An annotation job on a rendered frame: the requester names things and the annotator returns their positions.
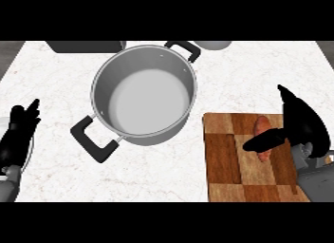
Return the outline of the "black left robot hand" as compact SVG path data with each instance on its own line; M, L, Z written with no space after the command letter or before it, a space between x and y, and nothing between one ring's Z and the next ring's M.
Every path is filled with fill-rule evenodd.
M15 105L10 110L9 128L0 140L0 176L12 165L25 163L29 141L41 121L38 106L40 100L34 99L28 108Z

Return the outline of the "dark grey box appliance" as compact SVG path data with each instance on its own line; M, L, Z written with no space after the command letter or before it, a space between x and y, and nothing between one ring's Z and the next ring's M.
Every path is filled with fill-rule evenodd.
M125 41L47 41L56 53L118 53Z

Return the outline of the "orange sweet potato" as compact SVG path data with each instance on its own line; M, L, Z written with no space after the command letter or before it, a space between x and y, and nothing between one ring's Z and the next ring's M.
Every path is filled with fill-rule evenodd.
M254 136L258 136L270 128L271 128L271 126L270 126L270 122L268 122L267 117L260 116L255 120L255 123L254 123ZM261 162L268 161L270 152L271 152L271 150L266 150L264 152L257 154Z

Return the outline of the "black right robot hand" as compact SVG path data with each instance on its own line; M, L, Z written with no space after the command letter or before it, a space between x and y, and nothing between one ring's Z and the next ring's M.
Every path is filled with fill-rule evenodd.
M242 149L261 153L282 145L285 140L289 141L291 146L310 142L313 150L308 158L320 158L330 147L329 134L320 116L282 85L277 85L277 89L283 102L283 127L267 129L243 143Z

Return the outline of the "wooden checkered cutting board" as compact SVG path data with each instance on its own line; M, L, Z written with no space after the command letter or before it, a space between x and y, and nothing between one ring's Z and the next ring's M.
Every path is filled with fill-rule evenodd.
M204 142L209 202L308 202L295 183L289 143L267 161L242 144L254 136L260 114L205 113Z

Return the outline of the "pale grey round object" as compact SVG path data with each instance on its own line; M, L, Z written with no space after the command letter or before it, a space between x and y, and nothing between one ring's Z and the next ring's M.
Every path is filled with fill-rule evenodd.
M230 41L196 41L195 44L207 50L221 50L230 45Z

